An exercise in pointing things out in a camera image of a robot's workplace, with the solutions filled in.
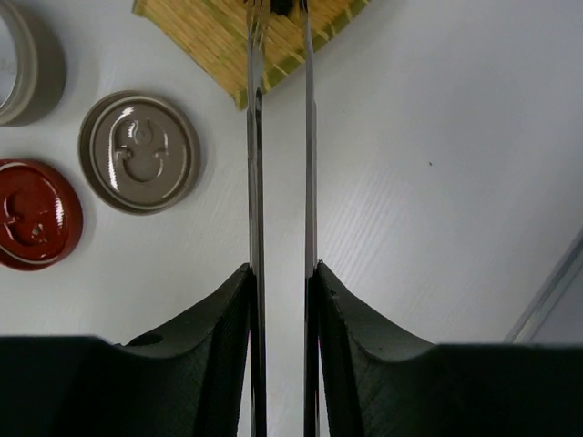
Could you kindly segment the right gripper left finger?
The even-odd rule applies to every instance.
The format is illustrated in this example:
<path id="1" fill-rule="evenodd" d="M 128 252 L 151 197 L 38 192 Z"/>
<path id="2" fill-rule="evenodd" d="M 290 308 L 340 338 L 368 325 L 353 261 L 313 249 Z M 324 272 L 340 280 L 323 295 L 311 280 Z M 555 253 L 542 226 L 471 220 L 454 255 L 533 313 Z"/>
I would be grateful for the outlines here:
<path id="1" fill-rule="evenodd" d="M 90 336 L 1 340 L 4 436 L 233 436 L 251 270 L 120 345 Z"/>

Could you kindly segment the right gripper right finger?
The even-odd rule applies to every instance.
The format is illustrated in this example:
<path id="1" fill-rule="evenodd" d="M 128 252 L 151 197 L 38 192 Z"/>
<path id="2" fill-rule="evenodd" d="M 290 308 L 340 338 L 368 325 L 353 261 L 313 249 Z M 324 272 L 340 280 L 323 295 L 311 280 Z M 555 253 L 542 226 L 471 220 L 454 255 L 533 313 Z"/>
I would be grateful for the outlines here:
<path id="1" fill-rule="evenodd" d="M 315 295 L 333 436 L 579 436 L 582 349 L 434 344 L 352 294 L 324 264 Z"/>

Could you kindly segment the beige lid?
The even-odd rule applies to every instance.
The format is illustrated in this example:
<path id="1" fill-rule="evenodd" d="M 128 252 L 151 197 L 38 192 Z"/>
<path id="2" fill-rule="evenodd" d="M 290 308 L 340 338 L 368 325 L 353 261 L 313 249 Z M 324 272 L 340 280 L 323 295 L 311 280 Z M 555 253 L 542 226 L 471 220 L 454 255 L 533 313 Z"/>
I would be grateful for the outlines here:
<path id="1" fill-rule="evenodd" d="M 179 203 L 201 167 L 199 139 L 186 114 L 164 97 L 135 90 L 102 97 L 87 111 L 77 154 L 97 196 L 133 215 Z"/>

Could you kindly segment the beige steel container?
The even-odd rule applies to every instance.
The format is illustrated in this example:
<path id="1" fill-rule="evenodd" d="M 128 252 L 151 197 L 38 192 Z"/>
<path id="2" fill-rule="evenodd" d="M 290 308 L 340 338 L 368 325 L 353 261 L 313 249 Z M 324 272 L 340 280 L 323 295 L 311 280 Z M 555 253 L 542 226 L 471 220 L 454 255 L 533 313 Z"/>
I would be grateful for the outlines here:
<path id="1" fill-rule="evenodd" d="M 54 28 L 29 5 L 1 3 L 1 125 L 47 116 L 66 85 L 66 57 Z"/>

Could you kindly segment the metal tongs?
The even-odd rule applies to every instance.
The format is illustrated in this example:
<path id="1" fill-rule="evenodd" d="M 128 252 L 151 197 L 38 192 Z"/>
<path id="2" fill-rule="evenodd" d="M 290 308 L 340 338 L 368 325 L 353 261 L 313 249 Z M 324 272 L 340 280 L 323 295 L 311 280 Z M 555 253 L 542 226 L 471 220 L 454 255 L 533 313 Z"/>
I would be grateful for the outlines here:
<path id="1" fill-rule="evenodd" d="M 251 292 L 251 434 L 267 434 L 265 268 L 263 214 L 262 100 L 266 33 L 271 15 L 268 1 L 247 3 L 247 149 Z M 318 310 L 315 277 L 317 249 L 317 106 L 314 94 L 311 8 L 300 2 L 305 49 L 306 179 L 303 434 L 320 434 Z"/>

